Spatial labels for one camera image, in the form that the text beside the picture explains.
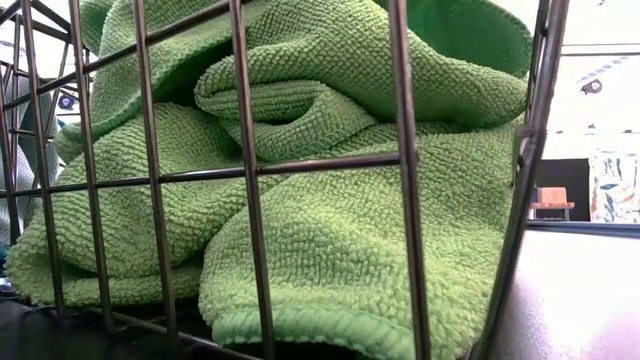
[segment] black panel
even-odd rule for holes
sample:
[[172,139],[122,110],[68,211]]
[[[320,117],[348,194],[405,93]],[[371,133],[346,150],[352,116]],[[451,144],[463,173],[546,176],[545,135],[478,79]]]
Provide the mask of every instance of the black panel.
[[[566,188],[567,201],[576,203],[571,210],[571,220],[590,221],[588,159],[542,160],[536,174],[536,186]],[[538,216],[561,217],[562,214],[555,210],[539,210]]]

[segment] metal bar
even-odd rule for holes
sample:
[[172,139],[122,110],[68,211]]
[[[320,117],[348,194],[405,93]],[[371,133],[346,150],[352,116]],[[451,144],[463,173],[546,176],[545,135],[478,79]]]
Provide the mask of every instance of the metal bar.
[[[17,79],[17,76],[18,76],[18,75],[17,75],[16,73],[14,73],[14,79]],[[19,105],[24,104],[24,103],[26,103],[27,101],[31,100],[31,95],[30,95],[30,94],[28,94],[28,95],[24,95],[24,96],[20,96],[20,97],[19,97],[19,98],[17,98],[17,99],[15,99],[15,98],[14,98],[14,96],[15,96],[14,94],[12,94],[12,95],[13,95],[13,96],[12,96],[12,98],[11,98],[11,102],[7,103],[7,104],[4,106],[4,109],[5,109],[5,110],[13,110],[13,109],[15,109],[16,107],[18,107]]]
[[[98,309],[98,308],[87,308],[88,311],[93,312],[93,313],[101,313],[102,310]],[[155,331],[161,334],[166,334],[167,333],[167,328],[162,326],[162,325],[158,325],[158,324],[154,324],[152,322],[149,321],[145,321],[145,320],[140,320],[138,318],[129,316],[129,315],[125,315],[125,314],[121,314],[121,313],[117,313],[114,312],[113,313],[113,317],[121,322],[127,323],[129,325],[132,326],[137,326],[137,327],[141,327],[147,330],[151,330],[151,331]],[[197,337],[197,336],[193,336],[193,335],[189,335],[187,333],[184,332],[178,332],[178,336],[180,337],[180,339],[185,340],[185,341],[190,341],[194,344],[198,344],[198,345],[202,345],[207,347],[208,349],[212,349],[214,350],[218,355],[223,356],[225,359],[226,358],[233,358],[233,359],[239,359],[239,360],[260,360],[258,358],[255,358],[253,356],[249,356],[249,355],[245,355],[239,352],[235,352],[229,349],[225,349],[224,347],[220,346],[219,344],[214,343],[213,341],[207,340],[207,339],[203,339],[201,337]]]
[[[11,83],[11,101],[15,100],[18,93],[18,77],[20,71],[20,24],[16,22],[13,28],[13,82]],[[11,129],[18,129],[18,109],[11,110]],[[11,134],[11,174],[13,181],[18,183],[18,136]]]
[[258,165],[258,175],[292,174],[326,170],[355,170],[400,165],[397,153],[344,156],[331,159],[288,161],[273,165]]
[[77,88],[74,88],[73,86],[70,86],[70,85],[65,85],[68,83],[73,83],[73,80],[75,80],[75,76],[73,76],[73,74],[67,74],[57,79],[42,79],[44,85],[42,85],[43,87],[39,91],[41,91],[42,93],[45,93],[51,90],[55,90],[56,88],[62,87],[63,89],[77,93],[78,92]]
[[[241,3],[249,2],[250,0],[242,0]],[[231,3],[228,0],[221,1],[212,6],[209,6],[193,15],[190,15],[178,22],[168,25],[152,34],[149,34],[149,44],[154,45],[163,40],[166,40],[176,34],[189,30],[197,25],[204,23],[205,21],[214,19],[218,16],[227,13]]]
[[149,178],[151,181],[151,203],[153,206],[153,220],[155,224],[156,242],[158,246],[158,260],[160,262],[160,279],[162,282],[162,298],[167,318],[167,334],[172,348],[178,351],[180,339],[176,319],[176,304],[173,282],[171,280],[171,261],[169,259],[169,244],[167,243],[167,229],[164,220],[164,205],[162,203],[162,188],[160,186],[160,168],[158,164],[158,144],[156,142],[155,118],[153,113],[153,99],[151,94],[151,75],[149,64],[149,44],[147,43],[147,29],[144,18],[144,0],[134,3],[136,21],[136,48],[138,64],[140,66],[140,87],[143,101],[145,140],[147,145],[147,161],[149,164]]
[[9,154],[9,129],[7,126],[7,119],[4,117],[4,91],[0,91],[0,136],[2,136],[2,163],[4,164],[3,175],[5,185],[5,195],[7,199],[7,208],[9,210],[9,241],[13,246],[16,243],[16,239],[20,236],[20,219],[18,218],[18,206],[16,198],[13,193],[15,191],[15,182],[11,176],[11,154]]
[[396,122],[400,150],[400,174],[404,204],[404,223],[407,241],[407,260],[413,318],[416,359],[431,358],[429,338],[429,309],[424,267],[422,233],[420,229],[420,203],[418,198],[418,157],[416,129],[411,93],[411,65],[407,41],[406,0],[390,2],[391,53],[395,75]]
[[247,186],[247,207],[251,227],[251,243],[253,247],[253,263],[256,274],[258,307],[260,309],[260,327],[262,330],[262,357],[275,360],[275,335],[273,331],[273,314],[271,295],[269,292],[269,274],[267,257],[262,231],[262,210],[260,206],[260,188],[258,185],[258,161],[253,138],[253,119],[251,116],[251,94],[249,90],[249,70],[247,64],[247,44],[244,22],[242,21],[242,4],[240,0],[231,0],[231,28],[233,54],[236,65],[236,88],[238,89],[238,107],[242,132],[242,155]]
[[12,76],[13,66],[4,61],[2,61],[2,65],[7,68],[7,72],[2,76],[2,92],[4,95],[4,92],[7,91],[7,87],[9,86],[9,78]]
[[[17,71],[17,72],[16,72],[16,75],[18,75],[18,76],[22,76],[22,77],[29,77],[29,73],[27,73],[27,72],[25,72],[25,71],[22,71],[22,70]],[[46,85],[46,84],[48,84],[48,83],[50,83],[50,82],[52,82],[52,81],[54,81],[54,80],[57,80],[57,79],[58,79],[58,78],[53,78],[53,79],[50,79],[50,78],[40,78],[40,84],[41,84],[41,85]],[[65,90],[68,90],[68,91],[73,91],[73,92],[76,92],[76,93],[77,93],[77,92],[78,92],[78,89],[77,89],[77,88],[74,88],[73,86],[69,86],[69,85],[62,85],[61,87],[60,87],[60,86],[58,86],[58,87],[53,88],[53,89],[51,89],[51,90],[56,90],[57,88],[64,89],[64,90],[60,90],[60,91],[61,91],[63,94],[65,94],[65,95],[67,95],[67,96],[70,96],[70,97],[72,97],[72,98],[74,98],[74,99],[76,99],[76,100],[77,100],[77,97],[76,97],[75,95],[73,95],[73,94],[71,94],[71,93],[69,93],[69,92],[65,91]],[[40,94],[40,95],[42,95],[42,94],[44,94],[44,93],[46,93],[46,92],[49,92],[49,91],[51,91],[51,90],[46,90],[46,91],[44,91],[44,90],[40,89],[40,90],[39,90],[39,94]]]
[[[538,14],[536,15],[535,33],[540,33],[546,36],[546,19],[549,15],[549,0],[540,0],[538,4]],[[531,53],[531,64],[529,67],[529,80],[527,85],[527,112],[531,111],[531,104],[533,104],[533,84],[538,77],[538,70],[540,66],[540,56],[542,54],[542,43],[544,36],[534,36],[533,46]]]
[[54,24],[60,26],[62,30],[71,34],[71,24],[65,20],[62,16],[58,15],[55,11],[51,10],[47,5],[43,4],[40,0],[31,0],[31,7],[36,9],[40,14],[47,17],[47,19],[53,21]]
[[[332,159],[320,159],[320,160],[302,160],[302,161],[289,161],[280,164],[273,165],[258,165],[258,175],[278,175],[278,174],[295,174],[304,172],[315,171],[327,171],[327,170],[356,170],[360,168],[380,167],[380,166],[393,166],[400,165],[400,158],[398,154],[384,153],[384,154],[371,154],[371,155],[359,155],[349,157],[339,157]],[[172,173],[160,176],[161,184],[172,184],[191,181],[204,181],[204,180],[219,180],[219,179],[231,179],[244,177],[244,167],[215,169],[215,170],[202,170],[202,171],[188,171],[180,173]],[[134,177],[117,180],[100,181],[96,184],[98,189],[125,187],[125,186],[140,186],[149,185],[149,178]],[[87,184],[73,184],[73,185],[58,185],[52,186],[50,192],[63,193],[70,191],[86,190]],[[37,190],[23,190],[15,193],[16,197],[22,196],[38,196],[40,194]]]
[[[16,14],[16,15],[14,15],[13,18],[11,18],[11,20],[24,25],[24,21],[25,21],[23,19],[23,17],[24,17],[24,7],[22,9],[22,12],[23,12],[23,15]],[[64,33],[64,32],[62,32],[62,31],[60,31],[58,29],[54,29],[49,25],[45,25],[45,24],[43,24],[41,22],[38,22],[38,21],[32,19],[31,20],[31,26],[32,26],[33,30],[36,30],[36,31],[38,31],[40,33],[43,33],[45,35],[49,35],[52,38],[58,39],[58,40],[60,40],[62,42],[65,42],[65,43],[70,43],[71,42],[71,36],[69,36],[69,34],[66,34],[66,33]]]
[[538,81],[533,84],[534,104],[531,113],[526,115],[531,117],[528,125],[534,131],[523,154],[524,166],[518,173],[513,193],[513,206],[496,272],[489,311],[480,341],[472,353],[473,359],[484,360],[488,358],[498,325],[504,316],[505,304],[513,283],[522,235],[527,223],[529,200],[535,183],[534,177],[544,149],[547,121],[560,62],[568,9],[569,0],[552,1],[548,19],[544,22],[547,24],[546,31],[538,31],[535,34],[540,37],[546,35],[546,39],[542,48],[542,65]]
[[[80,130],[82,132],[82,149],[84,153],[84,166],[87,174],[89,195],[89,210],[91,212],[91,229],[93,233],[93,247],[96,255],[96,272],[98,274],[98,287],[100,291],[100,304],[102,305],[102,320],[105,327],[115,332],[115,324],[111,309],[111,295],[109,293],[109,279],[107,277],[107,258],[104,250],[102,234],[102,217],[100,215],[100,200],[96,183],[96,163],[93,153],[93,140],[91,136],[91,121],[89,120],[89,93],[87,87],[87,75],[84,73],[84,59],[82,50],[82,34],[80,30],[80,5],[78,0],[69,0],[69,14],[71,18],[71,40],[76,67],[76,83],[78,84],[78,103],[80,111]],[[66,62],[66,51],[63,55],[63,63]]]
[[[62,76],[62,74],[64,74],[64,66],[67,63],[67,53],[69,52],[69,44],[64,44],[64,49],[62,50],[62,61],[60,62],[60,66],[59,66],[59,70],[58,70],[58,76]],[[58,96],[60,95],[60,89],[56,89],[53,92],[53,97],[51,99],[51,108],[49,109],[49,114],[47,115],[47,124],[45,126],[45,134],[46,134],[46,138],[49,139],[53,139],[54,136],[50,135],[51,134],[51,126],[53,124],[53,117],[56,114],[56,103],[58,102]],[[38,186],[38,169],[36,169],[36,171],[33,174],[33,182],[31,183],[31,188],[35,189]],[[29,198],[27,200],[27,213],[25,215],[25,219],[24,219],[24,226],[27,227],[27,225],[29,225],[29,223],[31,222],[31,206],[32,206],[32,198]]]
[[0,25],[4,24],[7,20],[13,17],[18,10],[20,10],[20,0],[15,0],[11,3],[6,9],[2,9],[2,13],[0,13]]
[[29,65],[29,87],[31,89],[31,103],[33,104],[33,114],[36,122],[36,148],[38,156],[38,168],[40,170],[40,184],[42,193],[42,203],[44,208],[45,226],[47,228],[47,245],[49,248],[49,260],[51,261],[51,276],[53,278],[53,292],[56,310],[63,313],[64,296],[62,293],[62,277],[60,269],[60,258],[58,255],[58,242],[56,239],[56,228],[53,219],[53,206],[51,204],[51,194],[49,193],[49,177],[47,171],[47,156],[45,153],[44,129],[42,126],[42,114],[40,113],[40,97],[38,89],[38,70],[36,67],[35,45],[33,42],[33,27],[31,22],[30,0],[21,0],[22,15],[24,17],[24,38],[27,50],[27,64]]
[[[9,134],[24,136],[24,137],[26,137],[28,139],[35,139],[36,136],[37,136],[36,133],[34,133],[33,131],[22,130],[22,129],[11,129],[11,130],[9,130]],[[45,136],[45,138],[47,140],[53,140],[53,139],[55,139],[55,136],[47,135],[47,136]]]
[[[89,51],[89,49],[85,49],[84,50],[84,63],[83,66],[87,66],[89,65],[89,63],[91,63],[91,52]],[[87,81],[87,101],[91,100],[91,74],[87,72],[87,76],[86,76],[86,81]]]
[[[134,54],[136,52],[136,44],[131,44],[129,46],[127,46],[126,48],[122,49],[122,50],[118,50],[116,52],[114,52],[113,54],[107,55],[103,58],[100,58],[90,64],[85,65],[85,72],[87,73],[92,73],[94,71],[98,71],[100,69],[102,69],[103,67],[111,64],[112,62],[115,62],[117,60],[120,60],[124,57],[127,57],[131,54]],[[52,81],[52,83],[58,82],[60,80],[62,80],[63,78],[60,78],[58,80],[54,80]]]

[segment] green towel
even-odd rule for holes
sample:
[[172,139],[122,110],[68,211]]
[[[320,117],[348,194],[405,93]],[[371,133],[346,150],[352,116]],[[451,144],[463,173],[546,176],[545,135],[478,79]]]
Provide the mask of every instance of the green towel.
[[[463,44],[450,45],[465,39],[460,34],[409,35],[431,340],[436,359],[454,359],[481,330],[502,246],[530,39],[490,3],[433,1],[449,19],[475,9],[464,28],[484,30],[491,44],[470,56],[455,51]],[[149,29],[211,3],[145,2]],[[100,56],[134,41],[130,1],[87,0],[82,14]],[[244,16],[261,163],[397,150],[383,8],[371,0],[254,0]],[[495,39],[504,41],[500,51]],[[151,48],[162,173],[241,165],[230,52],[228,16]],[[486,66],[471,62],[478,59]],[[96,75],[99,180],[147,175],[138,76],[135,57]],[[69,163],[58,184],[85,181],[79,140],[72,125],[56,140]],[[276,338],[412,359],[398,169],[265,176],[260,190]],[[176,295],[199,294],[215,341],[260,341],[244,179],[165,184],[162,192]],[[53,202],[65,299],[97,304],[86,192],[55,194]],[[101,189],[100,204],[113,302],[160,301],[149,188]],[[45,237],[40,214],[9,257],[13,284],[38,303],[53,301]]]

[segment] wire cage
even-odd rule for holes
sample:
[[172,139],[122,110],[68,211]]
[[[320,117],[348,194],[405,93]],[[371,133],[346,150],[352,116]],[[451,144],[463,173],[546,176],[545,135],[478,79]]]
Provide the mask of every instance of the wire cage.
[[[58,315],[70,314],[65,307],[62,289],[61,264],[58,254],[52,194],[72,191],[88,191],[91,211],[91,224],[95,247],[96,269],[99,279],[101,309],[99,311],[107,329],[117,332],[117,322],[132,323],[152,331],[166,333],[174,349],[179,350],[183,342],[192,342],[212,348],[219,354],[232,358],[252,358],[241,353],[224,349],[204,338],[198,338],[178,330],[176,320],[176,305],[174,289],[171,282],[170,261],[168,255],[167,230],[163,209],[162,184],[174,182],[188,182],[197,180],[213,180],[221,178],[246,178],[247,205],[249,209],[250,233],[257,280],[257,294],[262,331],[263,357],[275,359],[275,340],[269,280],[265,260],[265,244],[262,233],[262,217],[260,196],[258,192],[258,176],[300,173],[312,171],[357,169],[379,166],[399,166],[402,180],[402,195],[404,204],[404,220],[406,232],[406,248],[408,260],[408,274],[412,305],[413,334],[415,343],[415,358],[431,358],[429,339],[429,321],[423,240],[421,238],[421,224],[419,218],[416,149],[416,129],[411,87],[411,71],[409,66],[409,49],[407,42],[407,4],[406,0],[392,0],[389,4],[390,36],[393,71],[395,76],[396,120],[398,128],[397,153],[351,156],[322,160],[289,161],[275,165],[261,165],[256,160],[256,150],[253,137],[252,109],[250,106],[247,45],[245,29],[242,26],[241,0],[222,0],[210,7],[192,14],[183,20],[166,26],[160,30],[148,33],[145,22],[144,1],[133,0],[136,43],[123,48],[111,55],[89,62],[89,50],[83,45],[80,32],[79,3],[70,0],[70,23],[58,16],[39,0],[17,0],[8,8],[0,9],[0,25],[8,20],[16,23],[14,46],[20,46],[20,28],[23,28],[24,47],[28,73],[19,70],[18,58],[14,64],[3,64],[7,71],[2,74],[3,90],[8,84],[9,77],[28,77],[30,94],[20,98],[0,99],[0,132],[2,138],[2,160],[4,164],[4,179],[6,190],[0,193],[0,198],[7,199],[11,219],[11,244],[15,244],[20,236],[20,225],[16,209],[16,199],[19,197],[41,197],[47,243],[55,294],[55,309]],[[520,127],[513,144],[513,197],[508,227],[505,233],[504,245],[498,264],[494,288],[490,299],[489,310],[484,323],[483,332],[476,345],[469,350],[466,358],[485,359],[489,354],[492,342],[495,341],[496,327],[503,314],[507,294],[514,277],[516,261],[523,235],[529,199],[532,196],[534,174],[541,158],[546,138],[546,124],[549,116],[550,102],[560,58],[560,48],[564,35],[565,20],[568,12],[568,0],[540,0],[537,22],[534,31],[533,55],[529,72],[527,108],[525,124]],[[32,10],[47,16],[65,31],[59,31],[42,23],[34,21]],[[232,44],[235,55],[236,85],[238,89],[239,113],[242,130],[242,149],[244,167],[211,169],[197,172],[176,174],[160,174],[158,149],[156,143],[154,109],[151,92],[149,47],[162,42],[176,34],[191,29],[207,20],[230,12],[232,19]],[[41,79],[36,68],[36,49],[34,47],[34,31],[53,36],[65,42],[64,55],[60,73],[56,79]],[[75,71],[64,75],[64,64],[67,52],[71,46],[75,59]],[[95,170],[95,157],[92,145],[92,133],[89,126],[88,98],[90,74],[128,55],[136,54],[139,62],[141,94],[143,99],[144,128],[146,150],[148,156],[148,177],[115,179],[98,181]],[[48,114],[46,125],[41,119],[43,114],[39,106],[34,107],[36,117],[35,132],[27,132],[16,128],[16,124],[8,124],[4,118],[5,111],[15,109],[18,105],[31,101],[38,104],[39,95],[55,91],[54,103],[60,93],[67,93],[77,99],[82,126],[83,154],[86,166],[86,183],[56,186],[50,184],[47,162],[45,161],[45,146],[51,140],[50,127],[53,126],[53,111]],[[31,137],[37,145],[38,168],[31,190],[17,191],[15,187],[15,154],[19,137]],[[147,185],[151,189],[152,206],[154,212],[155,236],[158,249],[158,261],[162,283],[162,294],[165,311],[165,326],[157,325],[141,319],[136,319],[112,310],[110,300],[108,269],[106,266],[103,230],[101,227],[100,202],[98,189]]]

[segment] black floor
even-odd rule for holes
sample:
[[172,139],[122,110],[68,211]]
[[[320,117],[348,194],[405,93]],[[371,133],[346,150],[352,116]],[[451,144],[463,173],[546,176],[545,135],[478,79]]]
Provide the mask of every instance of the black floor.
[[[180,304],[180,330],[207,338],[206,328],[193,303]],[[152,319],[161,307],[119,309],[128,315]],[[146,329],[130,327],[118,335],[107,333],[100,316],[83,314],[61,319],[50,308],[34,308],[0,299],[0,359],[2,360],[143,360],[143,359],[232,359],[217,352],[185,343],[179,356],[170,352],[166,338]],[[234,350],[260,357],[259,345]],[[278,359],[357,359],[345,349],[316,344],[277,344]]]

